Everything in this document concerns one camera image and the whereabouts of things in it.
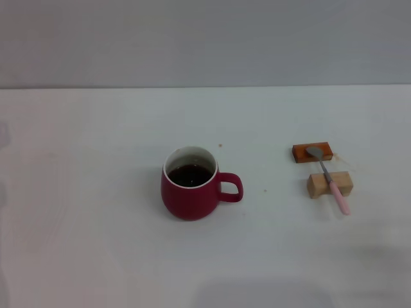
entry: mug rim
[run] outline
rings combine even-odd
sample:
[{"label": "mug rim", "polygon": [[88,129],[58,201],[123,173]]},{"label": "mug rim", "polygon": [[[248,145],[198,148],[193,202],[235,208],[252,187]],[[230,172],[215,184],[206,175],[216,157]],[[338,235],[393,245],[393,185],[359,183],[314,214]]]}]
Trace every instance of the mug rim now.
[{"label": "mug rim", "polygon": [[[168,177],[168,174],[167,174],[167,172],[166,172],[166,164],[167,164],[168,160],[170,159],[170,157],[171,157],[174,153],[180,151],[181,149],[186,149],[186,148],[197,148],[197,149],[201,149],[201,150],[203,150],[203,151],[208,152],[208,154],[210,154],[210,156],[213,158],[214,164],[215,164],[215,170],[214,170],[214,173],[213,173],[212,177],[211,177],[206,183],[203,183],[203,184],[201,184],[201,185],[199,185],[199,186],[186,187],[186,186],[181,186],[181,185],[179,185],[179,184],[174,183],[174,182],[171,181],[170,178]],[[210,182],[215,178],[215,176],[216,176],[216,174],[217,174],[217,171],[218,171],[218,163],[217,163],[217,160],[216,160],[216,158],[214,157],[214,155],[211,154],[209,151],[207,151],[205,148],[202,148],[202,147],[200,147],[200,146],[183,146],[182,148],[175,149],[174,151],[172,151],[172,152],[167,156],[166,161],[164,162],[164,165],[162,166],[162,172],[164,173],[167,181],[169,181],[169,182],[170,182],[171,184],[173,184],[174,186],[177,186],[177,187],[183,188],[183,189],[197,189],[197,188],[201,188],[201,187],[203,187],[203,186],[206,186],[208,183],[210,183]]]}]

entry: red mug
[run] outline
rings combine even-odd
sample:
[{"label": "red mug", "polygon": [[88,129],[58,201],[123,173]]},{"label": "red mug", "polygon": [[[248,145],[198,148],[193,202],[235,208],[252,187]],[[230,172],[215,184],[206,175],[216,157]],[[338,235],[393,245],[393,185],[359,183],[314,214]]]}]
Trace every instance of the red mug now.
[{"label": "red mug", "polygon": [[[212,171],[213,176],[206,183],[195,187],[177,185],[168,177],[174,169],[191,164]],[[238,193],[222,193],[221,182],[233,183]],[[187,146],[175,150],[167,157],[162,167],[161,197],[174,216],[184,220],[197,220],[214,211],[220,201],[239,202],[243,198],[243,184],[237,175],[221,173],[210,152],[197,146]]]}]

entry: coffee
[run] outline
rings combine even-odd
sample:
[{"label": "coffee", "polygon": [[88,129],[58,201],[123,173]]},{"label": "coffee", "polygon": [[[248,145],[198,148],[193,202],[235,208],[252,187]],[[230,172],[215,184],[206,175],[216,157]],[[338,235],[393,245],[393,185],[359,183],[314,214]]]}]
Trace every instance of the coffee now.
[{"label": "coffee", "polygon": [[199,165],[178,167],[168,174],[171,181],[184,187],[200,186],[206,183],[212,176],[212,172]]}]

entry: orange wooden block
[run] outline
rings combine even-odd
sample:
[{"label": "orange wooden block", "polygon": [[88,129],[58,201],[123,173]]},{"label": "orange wooden block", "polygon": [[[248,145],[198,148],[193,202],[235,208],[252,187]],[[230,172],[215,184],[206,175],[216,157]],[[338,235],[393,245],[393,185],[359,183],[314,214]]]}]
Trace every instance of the orange wooden block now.
[{"label": "orange wooden block", "polygon": [[307,143],[307,144],[297,144],[293,146],[293,156],[295,162],[300,164],[301,162],[318,162],[314,156],[311,156],[306,152],[306,148],[309,146],[316,146],[324,152],[323,160],[331,160],[333,158],[333,152],[329,147],[328,142],[319,143]]}]

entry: gray wall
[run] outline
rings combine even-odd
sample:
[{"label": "gray wall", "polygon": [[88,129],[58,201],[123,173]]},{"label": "gray wall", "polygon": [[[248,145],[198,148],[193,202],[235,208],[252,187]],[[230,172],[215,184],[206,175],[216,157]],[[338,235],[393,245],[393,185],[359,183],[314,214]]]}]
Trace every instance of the gray wall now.
[{"label": "gray wall", "polygon": [[411,83],[409,0],[0,0],[0,87]]}]

